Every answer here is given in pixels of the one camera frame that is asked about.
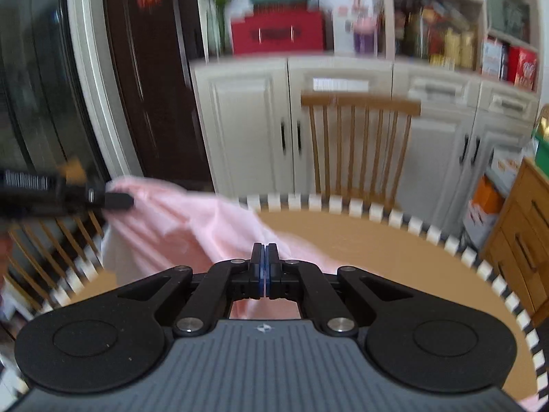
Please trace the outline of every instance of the teal container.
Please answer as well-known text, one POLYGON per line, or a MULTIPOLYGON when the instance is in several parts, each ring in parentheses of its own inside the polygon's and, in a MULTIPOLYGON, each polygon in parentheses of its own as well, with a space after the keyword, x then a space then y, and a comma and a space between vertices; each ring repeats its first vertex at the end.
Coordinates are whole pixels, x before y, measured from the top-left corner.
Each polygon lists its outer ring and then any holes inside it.
POLYGON ((549 177, 549 143, 539 136, 539 134, 536 134, 536 139, 540 142, 540 145, 537 146, 536 166, 542 169, 543 173, 549 177))

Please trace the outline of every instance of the gray ribbed surface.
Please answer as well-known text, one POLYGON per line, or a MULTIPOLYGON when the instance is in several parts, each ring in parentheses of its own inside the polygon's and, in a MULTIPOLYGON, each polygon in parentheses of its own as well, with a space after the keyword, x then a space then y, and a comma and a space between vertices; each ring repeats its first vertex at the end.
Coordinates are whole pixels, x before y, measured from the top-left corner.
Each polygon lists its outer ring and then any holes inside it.
POLYGON ((182 338, 150 376, 116 392, 62 397, 33 389, 13 410, 72 412, 521 411, 497 389, 438 398, 394 385, 354 341, 310 321, 220 321, 182 338))

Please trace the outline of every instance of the pink cloth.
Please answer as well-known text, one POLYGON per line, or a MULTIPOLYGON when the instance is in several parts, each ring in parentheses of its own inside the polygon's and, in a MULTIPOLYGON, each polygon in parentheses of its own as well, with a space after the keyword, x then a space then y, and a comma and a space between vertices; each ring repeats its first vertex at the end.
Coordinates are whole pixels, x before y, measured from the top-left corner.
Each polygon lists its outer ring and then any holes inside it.
MULTIPOLYGON (((129 211, 105 212, 110 229, 103 263, 119 285, 173 266, 190 266, 196 274, 218 261, 249 259, 254 243, 276 243, 281 259, 311 261, 326 273, 345 265, 298 237, 275 234, 256 213, 218 195, 137 177, 114 180, 109 190, 130 193, 135 200, 129 211)), ((231 317, 293 319, 299 313, 294 302, 283 299, 242 300, 233 305, 231 317)))

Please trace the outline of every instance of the red package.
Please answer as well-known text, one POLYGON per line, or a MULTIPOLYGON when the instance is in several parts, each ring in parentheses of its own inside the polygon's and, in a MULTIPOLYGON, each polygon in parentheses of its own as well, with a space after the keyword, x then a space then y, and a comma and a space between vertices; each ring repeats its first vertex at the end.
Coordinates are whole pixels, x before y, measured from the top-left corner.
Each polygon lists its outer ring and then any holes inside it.
POLYGON ((233 53, 324 51, 321 11, 255 13, 231 20, 233 53))
POLYGON ((534 89, 537 72, 537 54, 519 46, 509 48, 507 81, 516 87, 534 89))

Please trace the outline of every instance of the silver bolt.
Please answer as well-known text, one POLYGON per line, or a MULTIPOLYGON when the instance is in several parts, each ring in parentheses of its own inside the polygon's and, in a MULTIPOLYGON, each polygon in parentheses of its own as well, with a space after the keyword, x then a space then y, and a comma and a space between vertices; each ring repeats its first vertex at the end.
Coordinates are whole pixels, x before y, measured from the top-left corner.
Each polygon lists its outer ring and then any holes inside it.
POLYGON ((355 327, 355 321, 348 318, 333 318, 328 321, 328 328, 338 333, 351 331, 355 327))
POLYGON ((177 328, 185 333, 192 333, 204 327, 204 322, 198 318, 182 318, 177 321, 177 328))

